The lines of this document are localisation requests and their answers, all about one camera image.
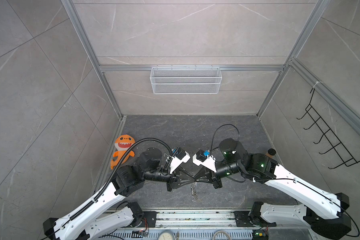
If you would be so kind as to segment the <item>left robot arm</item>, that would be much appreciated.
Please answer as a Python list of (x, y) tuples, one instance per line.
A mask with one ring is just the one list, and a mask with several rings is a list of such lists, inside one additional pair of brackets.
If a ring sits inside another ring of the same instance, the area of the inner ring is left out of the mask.
[(43, 223), (46, 239), (94, 240), (118, 228), (139, 225), (144, 212), (136, 202), (113, 214), (103, 216), (103, 213), (141, 189), (146, 180), (164, 182), (168, 190), (177, 187), (181, 178), (176, 170), (191, 156), (181, 148), (171, 151), (167, 169), (161, 165), (162, 157), (159, 149), (148, 148), (132, 165), (119, 168), (98, 192), (71, 213), (59, 219), (47, 219)]

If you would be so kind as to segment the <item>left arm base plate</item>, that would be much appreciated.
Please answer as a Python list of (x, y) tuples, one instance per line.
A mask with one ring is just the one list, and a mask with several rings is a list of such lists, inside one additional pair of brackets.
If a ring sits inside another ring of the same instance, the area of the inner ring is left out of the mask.
[(146, 227), (149, 229), (154, 228), (156, 226), (157, 214), (158, 212), (155, 211), (144, 211), (144, 214), (135, 219), (131, 226), (143, 229)]

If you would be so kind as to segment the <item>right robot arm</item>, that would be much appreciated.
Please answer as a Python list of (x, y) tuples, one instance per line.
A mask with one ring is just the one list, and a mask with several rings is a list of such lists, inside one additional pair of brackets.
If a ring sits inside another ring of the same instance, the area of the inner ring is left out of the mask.
[(347, 195), (321, 190), (267, 155), (248, 153), (242, 143), (232, 138), (223, 140), (218, 149), (223, 155), (221, 162), (217, 162), (210, 151), (199, 150), (193, 155), (193, 163), (202, 166), (195, 176), (197, 182), (206, 181), (218, 189), (222, 187), (222, 178), (239, 174), (299, 202), (291, 206), (254, 202), (248, 214), (251, 224), (259, 227), (310, 227), (316, 234), (331, 240), (339, 240), (351, 231), (352, 219), (346, 214), (350, 205)]

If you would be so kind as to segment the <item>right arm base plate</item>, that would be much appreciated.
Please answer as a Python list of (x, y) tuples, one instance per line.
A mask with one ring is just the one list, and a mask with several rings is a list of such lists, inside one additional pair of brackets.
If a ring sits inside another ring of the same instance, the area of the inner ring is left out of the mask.
[(234, 211), (237, 227), (276, 227), (276, 223), (267, 222), (260, 211)]

